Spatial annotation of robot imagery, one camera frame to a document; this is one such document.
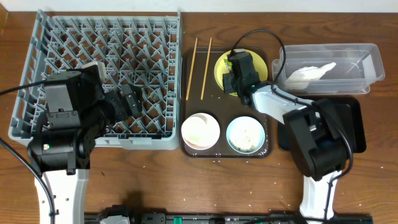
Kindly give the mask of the green orange snack wrapper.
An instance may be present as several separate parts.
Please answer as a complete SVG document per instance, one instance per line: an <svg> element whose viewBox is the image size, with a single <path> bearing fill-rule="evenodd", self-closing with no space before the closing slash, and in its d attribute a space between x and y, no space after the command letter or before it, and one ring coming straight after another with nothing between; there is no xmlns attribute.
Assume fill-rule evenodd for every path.
<svg viewBox="0 0 398 224"><path fill-rule="evenodd" d="M229 72L232 71L232 63L228 59L224 59L224 64L226 65L226 68L228 69Z"/></svg>

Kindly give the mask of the light blue bowl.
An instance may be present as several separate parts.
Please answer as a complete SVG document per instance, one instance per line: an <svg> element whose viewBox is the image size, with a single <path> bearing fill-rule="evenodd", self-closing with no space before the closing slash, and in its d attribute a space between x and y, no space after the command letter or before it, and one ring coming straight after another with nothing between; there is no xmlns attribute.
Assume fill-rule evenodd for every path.
<svg viewBox="0 0 398 224"><path fill-rule="evenodd" d="M264 145L266 132L258 120L249 116L240 116L229 123L226 140L234 151L240 154L252 154Z"/></svg>

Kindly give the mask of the white napkin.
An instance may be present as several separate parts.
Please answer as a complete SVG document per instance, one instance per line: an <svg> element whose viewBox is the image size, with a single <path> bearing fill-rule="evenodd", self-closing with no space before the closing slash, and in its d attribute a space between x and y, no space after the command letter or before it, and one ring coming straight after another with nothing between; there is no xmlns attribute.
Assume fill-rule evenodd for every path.
<svg viewBox="0 0 398 224"><path fill-rule="evenodd" d="M303 67L294 71L285 81L288 90L304 90L310 82L321 79L326 72L329 72L336 66L335 62L323 65L322 67Z"/></svg>

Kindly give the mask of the white cup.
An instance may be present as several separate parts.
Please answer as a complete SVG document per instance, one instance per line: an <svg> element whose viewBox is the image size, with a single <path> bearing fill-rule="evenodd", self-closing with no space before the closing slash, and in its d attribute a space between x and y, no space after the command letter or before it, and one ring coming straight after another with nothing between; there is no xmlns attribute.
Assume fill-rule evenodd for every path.
<svg viewBox="0 0 398 224"><path fill-rule="evenodd" d="M221 129L217 120L207 113L196 113L189 116L181 127L183 141L190 148L203 151L214 146Z"/></svg>

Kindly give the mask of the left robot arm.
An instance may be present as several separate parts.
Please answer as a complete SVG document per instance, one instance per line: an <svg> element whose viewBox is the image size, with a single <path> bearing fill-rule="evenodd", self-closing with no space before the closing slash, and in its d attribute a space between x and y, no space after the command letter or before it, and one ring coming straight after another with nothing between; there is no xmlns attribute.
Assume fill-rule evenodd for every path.
<svg viewBox="0 0 398 224"><path fill-rule="evenodd" d="M139 115L139 87L105 92L98 72L69 70L47 77L49 110L39 116L28 144L41 223L83 223L90 154L109 125Z"/></svg>

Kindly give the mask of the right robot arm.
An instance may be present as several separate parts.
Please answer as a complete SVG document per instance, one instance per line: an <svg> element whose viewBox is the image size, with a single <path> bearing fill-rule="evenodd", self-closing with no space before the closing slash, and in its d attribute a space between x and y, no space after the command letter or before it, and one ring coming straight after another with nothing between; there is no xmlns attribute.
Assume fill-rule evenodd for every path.
<svg viewBox="0 0 398 224"><path fill-rule="evenodd" d="M334 104L304 100L262 82L245 50L232 50L227 61L231 70L223 75L224 92L235 92L243 105L284 125L292 158L304 176L300 213L311 222L331 220L335 185L353 167L353 150Z"/></svg>

